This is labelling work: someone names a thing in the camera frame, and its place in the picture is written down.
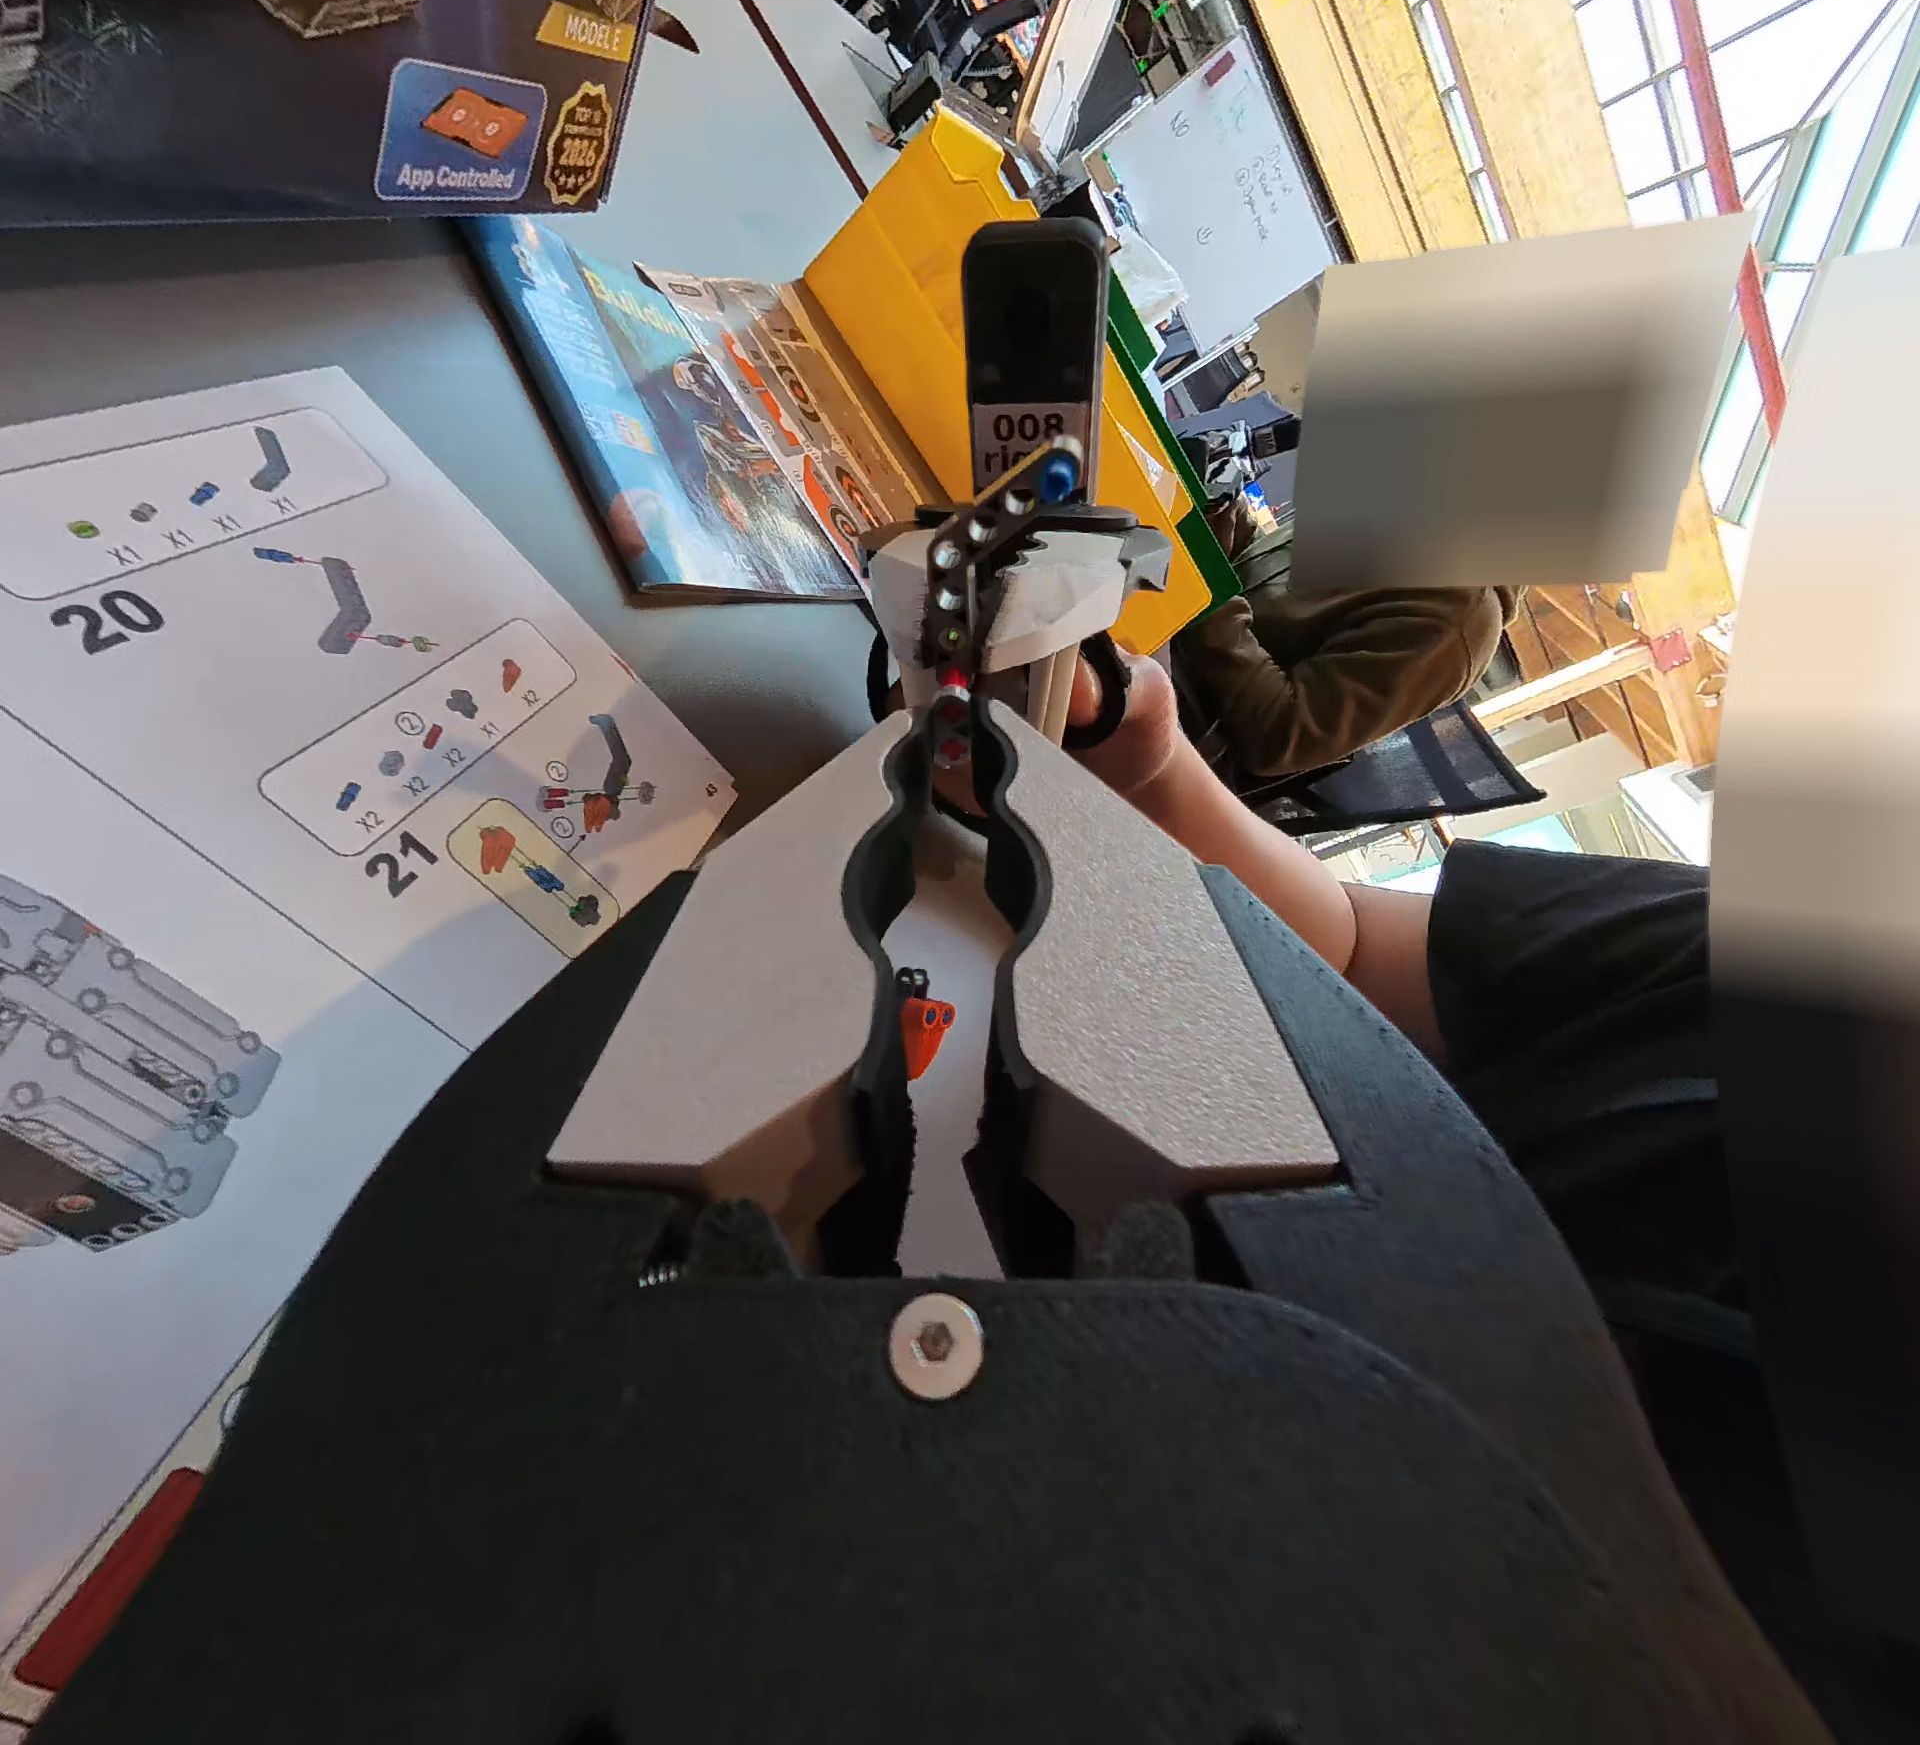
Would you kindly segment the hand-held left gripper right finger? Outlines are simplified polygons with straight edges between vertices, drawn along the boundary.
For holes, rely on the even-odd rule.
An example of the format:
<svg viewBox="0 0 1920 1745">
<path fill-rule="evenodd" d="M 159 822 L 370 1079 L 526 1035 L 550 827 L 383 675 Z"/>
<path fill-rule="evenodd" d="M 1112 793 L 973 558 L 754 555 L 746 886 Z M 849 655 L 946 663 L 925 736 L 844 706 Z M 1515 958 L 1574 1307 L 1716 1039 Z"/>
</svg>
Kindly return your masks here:
<svg viewBox="0 0 1920 1745">
<path fill-rule="evenodd" d="M 1201 868 L 1010 708 L 972 732 L 995 969 L 967 1180 L 1001 1270 L 1129 1206 L 1316 1189 L 1340 1156 Z"/>
</svg>

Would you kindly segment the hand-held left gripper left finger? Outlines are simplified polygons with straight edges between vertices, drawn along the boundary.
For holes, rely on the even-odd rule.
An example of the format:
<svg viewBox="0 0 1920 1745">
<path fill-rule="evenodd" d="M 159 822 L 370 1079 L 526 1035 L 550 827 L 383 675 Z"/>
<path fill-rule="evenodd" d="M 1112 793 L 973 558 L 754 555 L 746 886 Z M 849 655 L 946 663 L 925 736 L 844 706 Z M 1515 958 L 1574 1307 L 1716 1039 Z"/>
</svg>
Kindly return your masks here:
<svg viewBox="0 0 1920 1745">
<path fill-rule="evenodd" d="M 919 724 L 896 713 L 720 845 L 546 1153 L 562 1179 L 754 1200 L 885 1264 L 913 1168 L 898 975 Z"/>
</svg>

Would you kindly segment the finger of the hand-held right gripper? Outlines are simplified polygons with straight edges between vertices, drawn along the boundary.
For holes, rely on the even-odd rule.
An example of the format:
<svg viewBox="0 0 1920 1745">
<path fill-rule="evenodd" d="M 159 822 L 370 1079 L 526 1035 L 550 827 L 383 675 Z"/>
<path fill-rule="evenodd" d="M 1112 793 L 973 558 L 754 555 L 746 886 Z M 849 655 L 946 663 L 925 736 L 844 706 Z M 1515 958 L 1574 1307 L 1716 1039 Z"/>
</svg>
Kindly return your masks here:
<svg viewBox="0 0 1920 1745">
<path fill-rule="evenodd" d="M 933 663 L 925 652 L 928 553 L 933 536 L 932 531 L 901 531 L 869 555 L 867 565 L 875 625 L 907 708 L 925 708 L 938 692 Z"/>
<path fill-rule="evenodd" d="M 983 666 L 1025 666 L 1110 628 L 1124 604 L 1116 533 L 1038 533 L 1006 569 Z"/>
</svg>

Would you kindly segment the bent grey toy beam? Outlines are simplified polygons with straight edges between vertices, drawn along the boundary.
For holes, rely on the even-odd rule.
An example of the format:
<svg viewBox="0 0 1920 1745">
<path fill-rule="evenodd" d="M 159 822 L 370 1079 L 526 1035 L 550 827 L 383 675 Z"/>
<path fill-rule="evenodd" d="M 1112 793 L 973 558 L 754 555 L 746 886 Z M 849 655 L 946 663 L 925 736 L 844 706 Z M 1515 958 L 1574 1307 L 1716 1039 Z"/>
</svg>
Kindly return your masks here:
<svg viewBox="0 0 1920 1745">
<path fill-rule="evenodd" d="M 932 531 L 933 539 L 925 555 L 923 650 L 932 660 L 933 677 L 944 669 L 959 669 L 969 678 L 972 742 L 987 673 L 982 652 L 999 602 L 997 585 L 1033 535 L 1060 528 L 1079 508 L 1079 498 L 1067 505 L 1041 505 L 1035 498 L 1038 463 L 1044 451 L 1057 443 L 1074 444 L 1086 458 L 1078 439 L 1050 437 L 979 490 L 972 505 L 953 511 Z M 933 758 L 929 706 L 923 710 L 925 746 Z"/>
</svg>

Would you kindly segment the grey desk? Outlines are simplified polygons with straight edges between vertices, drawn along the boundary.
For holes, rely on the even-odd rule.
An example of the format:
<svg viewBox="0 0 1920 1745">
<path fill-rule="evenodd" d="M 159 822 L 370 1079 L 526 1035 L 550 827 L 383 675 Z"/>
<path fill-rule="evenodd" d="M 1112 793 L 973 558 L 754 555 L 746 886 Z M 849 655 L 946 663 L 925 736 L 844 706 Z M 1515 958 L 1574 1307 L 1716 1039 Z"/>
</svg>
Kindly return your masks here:
<svg viewBox="0 0 1920 1745">
<path fill-rule="evenodd" d="M 212 224 L 4 237 L 4 474 L 326 408 L 385 485 L 258 540 L 372 547 L 374 628 L 428 655 L 314 649 L 322 570 L 249 540 L 31 604 L 4 590 L 4 872 L 126 940 L 281 1054 L 209 1211 L 123 1250 L 4 1257 L 4 1358 L 252 1332 L 402 1128 L 533 1005 L 530 1076 L 591 1067 L 641 978 L 635 919 L 560 953 L 443 851 L 455 816 L 560 746 L 518 740 L 405 815 L 411 845 L 331 851 L 260 789 L 270 765 L 396 704 L 482 633 L 526 621 L 575 680 L 540 735 L 641 704 L 635 756 L 714 785 L 715 811 L 640 813 L 638 898 L 714 832 L 869 729 L 857 601 L 638 599 L 449 223 Z"/>
</svg>

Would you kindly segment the person's right hand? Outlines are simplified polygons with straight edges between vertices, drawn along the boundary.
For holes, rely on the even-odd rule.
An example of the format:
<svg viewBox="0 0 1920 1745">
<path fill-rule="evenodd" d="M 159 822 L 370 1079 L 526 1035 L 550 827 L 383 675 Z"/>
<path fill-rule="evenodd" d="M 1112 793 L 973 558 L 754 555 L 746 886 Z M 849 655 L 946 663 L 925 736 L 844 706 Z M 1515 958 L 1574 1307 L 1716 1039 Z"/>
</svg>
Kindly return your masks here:
<svg viewBox="0 0 1920 1745">
<path fill-rule="evenodd" d="M 1187 851 L 1211 854 L 1221 831 L 1246 822 L 1246 809 L 1184 732 L 1168 673 L 1149 656 L 1116 659 L 1124 683 L 1101 677 L 1089 650 L 1075 656 L 1067 730 L 1091 730 L 1107 704 L 1120 704 L 1120 719 L 1098 742 L 1067 753 Z"/>
</svg>

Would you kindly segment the green plastic bin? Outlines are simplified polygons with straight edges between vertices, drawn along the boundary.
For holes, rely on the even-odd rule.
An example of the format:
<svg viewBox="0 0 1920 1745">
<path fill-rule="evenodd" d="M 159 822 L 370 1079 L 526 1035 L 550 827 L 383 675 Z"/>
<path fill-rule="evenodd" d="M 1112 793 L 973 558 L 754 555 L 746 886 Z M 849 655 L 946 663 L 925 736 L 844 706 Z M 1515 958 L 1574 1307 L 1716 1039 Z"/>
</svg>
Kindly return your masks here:
<svg viewBox="0 0 1920 1745">
<path fill-rule="evenodd" d="M 1201 614 L 1209 614 L 1240 595 L 1241 585 L 1231 558 L 1211 531 L 1208 518 L 1208 488 L 1191 466 L 1187 451 L 1174 432 L 1168 415 L 1164 415 L 1158 382 L 1152 372 L 1152 340 L 1116 273 L 1107 276 L 1107 348 L 1117 374 L 1124 379 L 1124 391 L 1129 394 L 1134 411 L 1142 415 L 1154 435 L 1154 444 L 1158 447 L 1154 457 L 1164 458 L 1164 464 L 1175 474 L 1181 487 L 1184 507 L 1171 514 L 1171 527 L 1191 558 L 1195 575 L 1208 585 Z"/>
</svg>

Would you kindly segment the yellow plastic bin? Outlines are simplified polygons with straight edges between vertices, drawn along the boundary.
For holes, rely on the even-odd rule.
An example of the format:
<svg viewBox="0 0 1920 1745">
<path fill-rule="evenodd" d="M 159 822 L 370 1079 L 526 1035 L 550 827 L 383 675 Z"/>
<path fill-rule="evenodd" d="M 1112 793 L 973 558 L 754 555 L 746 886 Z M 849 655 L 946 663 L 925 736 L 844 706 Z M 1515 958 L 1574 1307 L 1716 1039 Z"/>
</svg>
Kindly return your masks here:
<svg viewBox="0 0 1920 1745">
<path fill-rule="evenodd" d="M 1033 204 L 1015 197 L 1004 174 L 999 143 L 940 105 L 803 271 L 803 291 L 823 308 L 948 501 L 972 490 L 964 247 L 983 224 L 1035 216 Z M 1098 501 L 1177 539 L 1164 593 L 1143 590 L 1117 614 L 1116 642 L 1142 655 L 1201 619 L 1208 599 L 1208 585 L 1174 528 L 1174 514 L 1186 505 L 1184 488 L 1164 458 L 1154 457 L 1156 449 L 1107 354 Z"/>
</svg>

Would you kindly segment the orange and grey toy piece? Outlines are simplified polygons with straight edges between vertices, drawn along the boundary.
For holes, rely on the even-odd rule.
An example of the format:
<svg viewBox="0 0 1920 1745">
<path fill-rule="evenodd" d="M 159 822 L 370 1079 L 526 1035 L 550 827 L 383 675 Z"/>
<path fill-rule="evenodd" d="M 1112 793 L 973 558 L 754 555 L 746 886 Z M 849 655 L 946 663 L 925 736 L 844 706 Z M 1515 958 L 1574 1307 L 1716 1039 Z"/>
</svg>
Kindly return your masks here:
<svg viewBox="0 0 1920 1745">
<path fill-rule="evenodd" d="M 923 966 L 901 965 L 893 975 L 893 993 L 903 1072 L 913 1084 L 940 1054 L 956 1012 L 948 1001 L 932 994 L 929 973 Z"/>
</svg>

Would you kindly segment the whiteboard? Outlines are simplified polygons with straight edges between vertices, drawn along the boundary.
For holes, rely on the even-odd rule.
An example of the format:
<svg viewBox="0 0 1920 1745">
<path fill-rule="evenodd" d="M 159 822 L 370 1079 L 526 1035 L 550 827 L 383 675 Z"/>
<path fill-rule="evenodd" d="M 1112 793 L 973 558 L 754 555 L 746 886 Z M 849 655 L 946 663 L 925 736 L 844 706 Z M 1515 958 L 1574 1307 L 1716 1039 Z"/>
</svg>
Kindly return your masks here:
<svg viewBox="0 0 1920 1745">
<path fill-rule="evenodd" d="M 1140 234 L 1186 289 L 1179 310 L 1200 351 L 1246 335 L 1337 260 L 1241 30 L 1129 112 L 1101 150 Z"/>
</svg>

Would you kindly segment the closed blue booklet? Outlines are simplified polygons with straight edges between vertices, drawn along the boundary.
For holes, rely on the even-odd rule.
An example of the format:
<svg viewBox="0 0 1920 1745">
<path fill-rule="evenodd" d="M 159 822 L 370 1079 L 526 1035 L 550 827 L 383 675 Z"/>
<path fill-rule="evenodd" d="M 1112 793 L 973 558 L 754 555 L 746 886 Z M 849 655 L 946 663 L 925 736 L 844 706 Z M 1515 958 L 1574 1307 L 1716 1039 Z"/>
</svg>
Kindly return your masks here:
<svg viewBox="0 0 1920 1745">
<path fill-rule="evenodd" d="M 856 573 L 665 292 L 533 216 L 467 244 L 638 590 L 852 601 Z"/>
</svg>

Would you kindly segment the dark blue mesh chair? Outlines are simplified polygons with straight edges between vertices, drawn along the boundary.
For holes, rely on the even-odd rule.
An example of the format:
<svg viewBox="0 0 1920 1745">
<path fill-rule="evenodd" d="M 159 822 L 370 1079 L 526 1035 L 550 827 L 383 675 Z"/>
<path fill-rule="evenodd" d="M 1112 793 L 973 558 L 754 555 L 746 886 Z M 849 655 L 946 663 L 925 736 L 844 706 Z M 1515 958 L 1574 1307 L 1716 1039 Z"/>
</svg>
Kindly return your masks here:
<svg viewBox="0 0 1920 1745">
<path fill-rule="evenodd" d="M 1316 837 L 1532 806 L 1547 793 L 1451 703 L 1335 765 L 1246 782 L 1238 797 L 1278 831 Z"/>
</svg>

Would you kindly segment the open instruction booklet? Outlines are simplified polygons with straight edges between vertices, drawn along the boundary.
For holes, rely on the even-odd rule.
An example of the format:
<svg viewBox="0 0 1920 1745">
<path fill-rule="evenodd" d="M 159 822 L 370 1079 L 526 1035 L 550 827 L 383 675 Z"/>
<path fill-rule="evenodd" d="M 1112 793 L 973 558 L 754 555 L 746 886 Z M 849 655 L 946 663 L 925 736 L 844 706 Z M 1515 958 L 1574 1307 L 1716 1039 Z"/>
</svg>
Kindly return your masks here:
<svg viewBox="0 0 1920 1745">
<path fill-rule="evenodd" d="M 4 430 L 4 1742 L 440 1084 L 732 775 L 339 368 Z"/>
</svg>

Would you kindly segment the blue robot kit box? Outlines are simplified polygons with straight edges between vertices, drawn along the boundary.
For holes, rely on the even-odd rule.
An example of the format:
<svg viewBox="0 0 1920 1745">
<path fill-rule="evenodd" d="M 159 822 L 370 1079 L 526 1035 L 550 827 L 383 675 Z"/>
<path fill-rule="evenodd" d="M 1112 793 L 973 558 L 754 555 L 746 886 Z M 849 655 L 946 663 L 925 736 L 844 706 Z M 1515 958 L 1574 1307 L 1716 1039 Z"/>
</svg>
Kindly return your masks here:
<svg viewBox="0 0 1920 1745">
<path fill-rule="evenodd" d="M 587 213 L 656 0 L 1 0 L 4 226 Z"/>
</svg>

